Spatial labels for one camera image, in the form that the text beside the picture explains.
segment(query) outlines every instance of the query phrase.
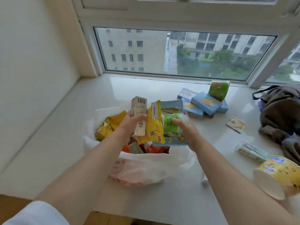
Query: hand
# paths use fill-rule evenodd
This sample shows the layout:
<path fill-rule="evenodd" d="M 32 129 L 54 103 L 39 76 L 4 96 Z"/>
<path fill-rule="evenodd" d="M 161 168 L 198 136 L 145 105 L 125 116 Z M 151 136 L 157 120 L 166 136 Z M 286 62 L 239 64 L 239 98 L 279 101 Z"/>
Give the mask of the hand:
<path fill-rule="evenodd" d="M 138 114 L 131 117 L 130 111 L 128 111 L 121 124 L 116 129 L 116 132 L 119 132 L 121 136 L 125 137 L 126 143 L 129 143 L 130 135 L 134 132 L 137 124 L 147 118 L 148 115 L 146 114 Z"/>
<path fill-rule="evenodd" d="M 203 137 L 200 135 L 186 111 L 184 111 L 184 114 L 188 117 L 188 125 L 184 124 L 182 120 L 177 118 L 173 118 L 172 121 L 175 125 L 178 125 L 182 129 L 183 134 L 188 141 L 189 148 L 195 152 L 197 148 L 197 142 L 203 139 Z"/>

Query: yellow paper cup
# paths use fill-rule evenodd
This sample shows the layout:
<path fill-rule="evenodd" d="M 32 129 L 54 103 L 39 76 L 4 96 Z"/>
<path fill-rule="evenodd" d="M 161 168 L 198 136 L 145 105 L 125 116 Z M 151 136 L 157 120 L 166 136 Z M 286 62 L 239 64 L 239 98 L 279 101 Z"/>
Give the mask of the yellow paper cup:
<path fill-rule="evenodd" d="M 281 157 L 269 157 L 253 172 L 258 186 L 271 197 L 283 200 L 300 193 L 300 166 Z"/>

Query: white countertop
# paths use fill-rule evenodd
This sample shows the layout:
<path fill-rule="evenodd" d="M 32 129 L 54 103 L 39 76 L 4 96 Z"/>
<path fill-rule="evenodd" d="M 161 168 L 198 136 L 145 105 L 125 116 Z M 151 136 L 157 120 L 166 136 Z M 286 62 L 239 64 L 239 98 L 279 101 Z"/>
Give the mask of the white countertop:
<path fill-rule="evenodd" d="M 0 174 L 0 194 L 32 199 L 83 155 L 83 126 L 95 109 L 130 103 L 136 95 L 156 100 L 175 100 L 185 87 L 207 92 L 210 82 L 191 83 L 165 78 L 104 74 L 81 79 L 57 109 L 29 140 L 22 151 Z M 226 101 L 229 111 L 213 119 L 193 118 L 200 133 L 248 178 L 257 163 L 235 152 L 242 140 L 271 155 L 282 155 L 279 146 L 258 134 L 260 112 L 250 89 L 231 84 Z M 231 117 L 244 120 L 241 134 L 226 126 Z M 95 211 L 168 224 L 227 224 L 221 208 L 208 186 L 201 185 L 198 163 L 179 179 L 144 187 L 126 187 L 107 181 Z M 283 201 L 300 215 L 300 197 Z"/>

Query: white sleeve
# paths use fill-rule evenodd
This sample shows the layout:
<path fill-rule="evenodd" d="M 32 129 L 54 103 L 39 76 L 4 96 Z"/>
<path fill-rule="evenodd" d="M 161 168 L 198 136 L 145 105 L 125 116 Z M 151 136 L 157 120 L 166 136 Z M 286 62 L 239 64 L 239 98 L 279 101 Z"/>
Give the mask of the white sleeve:
<path fill-rule="evenodd" d="M 3 225 L 69 225 L 68 221 L 53 206 L 43 201 L 34 201 Z"/>

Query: person's right arm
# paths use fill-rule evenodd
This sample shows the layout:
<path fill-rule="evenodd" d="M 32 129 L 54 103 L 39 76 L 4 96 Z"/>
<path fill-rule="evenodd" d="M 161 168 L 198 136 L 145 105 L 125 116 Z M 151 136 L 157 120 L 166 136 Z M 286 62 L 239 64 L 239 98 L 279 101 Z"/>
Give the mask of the person's right arm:
<path fill-rule="evenodd" d="M 175 118 L 173 122 L 182 129 L 189 148 L 196 153 L 229 225 L 300 224 L 298 218 L 243 176 L 205 140 L 190 118 L 188 125 Z"/>

